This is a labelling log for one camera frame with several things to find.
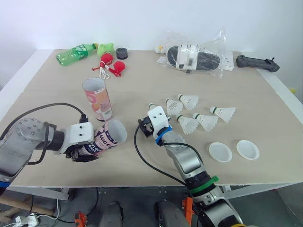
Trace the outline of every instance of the pink printed tube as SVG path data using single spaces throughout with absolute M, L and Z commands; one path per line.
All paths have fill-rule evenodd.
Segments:
M 85 80 L 82 84 L 91 108 L 99 121 L 107 121 L 113 116 L 105 81 L 99 77 Z
M 117 120 L 109 120 L 95 131 L 93 143 L 83 145 L 82 153 L 98 155 L 103 150 L 116 147 L 126 141 L 127 133 L 124 125 Z

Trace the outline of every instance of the beige tabletop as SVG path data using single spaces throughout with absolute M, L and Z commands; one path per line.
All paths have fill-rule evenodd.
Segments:
M 83 110 L 95 128 L 102 125 L 82 90 L 82 82 L 97 77 L 99 57 L 93 55 L 70 66 L 63 67 L 55 59 L 56 50 L 28 84 L 6 116 L 0 122 L 3 130 L 21 113 L 49 103 L 67 102 Z M 209 107 L 237 107 L 234 117 L 226 124 L 222 120 L 211 132 L 201 126 L 184 135 L 175 119 L 170 121 L 176 133 L 194 146 L 201 154 L 210 175 L 220 178 L 218 184 L 284 183 L 303 181 L 302 124 L 278 97 L 271 86 L 255 69 L 238 68 L 224 71 L 219 79 L 206 73 L 186 74 L 156 63 L 159 55 L 154 51 L 129 51 L 124 60 L 123 76 L 106 80 L 114 118 L 120 120 L 127 130 L 127 141 L 117 148 L 103 152 L 98 160 L 75 163 L 65 155 L 55 156 L 47 152 L 42 163 L 26 166 L 12 185 L 49 187 L 93 186 L 153 186 L 178 185 L 177 182 L 149 168 L 134 149 L 134 131 L 138 119 L 147 115 L 150 102 L 165 110 L 165 98 L 177 95 L 199 95 L 200 101 L 192 113 L 210 114 Z M 29 116 L 56 124 L 58 129 L 78 123 L 79 113 L 66 106 L 55 106 L 37 111 Z M 260 157 L 249 161 L 237 150 L 239 140 L 251 140 L 259 150 Z M 155 144 L 153 138 L 137 137 L 143 156 L 156 167 L 180 178 L 172 160 L 164 148 Z M 228 163 L 211 158 L 208 146 L 211 142 L 225 143 L 232 150 Z M 33 160 L 41 151 L 34 151 Z

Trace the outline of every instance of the white table edge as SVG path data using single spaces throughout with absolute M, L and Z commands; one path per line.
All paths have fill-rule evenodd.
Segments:
M 6 115 L 8 110 L 17 100 L 19 95 L 24 91 L 25 87 L 29 84 L 30 80 L 39 71 L 41 66 L 44 64 L 44 62 L 51 55 L 52 52 L 53 50 L 37 50 L 0 91 L 0 100 L 2 100 L 2 105 L 0 105 L 0 121 L 2 121 L 3 117 Z M 293 93 L 291 93 L 291 91 L 282 83 L 282 81 L 274 73 L 268 72 L 266 70 L 258 70 L 258 72 L 276 91 L 277 95 L 289 107 L 289 109 L 296 116 L 296 118 L 303 124 L 303 104 L 293 95 Z M 223 186 L 223 188 L 227 198 L 235 198 L 248 194 L 264 192 L 292 184 L 295 183 L 254 184 L 233 191 L 231 191 L 228 186 Z M 46 193 L 45 190 L 47 189 L 42 187 L 11 186 L 8 189 L 23 193 L 32 192 L 32 194 L 40 196 L 51 194 L 52 196 L 50 198 L 58 198 L 63 200 L 66 200 L 66 198 L 68 197 L 65 193 L 62 194 L 62 192 Z

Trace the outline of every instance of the pink label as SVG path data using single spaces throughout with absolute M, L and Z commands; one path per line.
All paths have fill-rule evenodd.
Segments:
M 118 142 L 111 138 L 108 132 L 108 122 L 95 131 L 95 141 L 91 144 L 85 144 L 82 149 L 89 153 L 98 155 L 103 150 L 111 149 L 118 145 Z
M 98 91 L 85 90 L 85 94 L 98 120 L 106 121 L 112 117 L 113 112 L 105 86 Z

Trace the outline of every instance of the plastic bag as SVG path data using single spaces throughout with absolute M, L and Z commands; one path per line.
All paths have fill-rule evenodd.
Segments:
M 197 43 L 170 32 L 165 44 L 166 64 L 186 73 L 204 71 L 222 77 L 226 36 L 223 30 L 211 41 Z

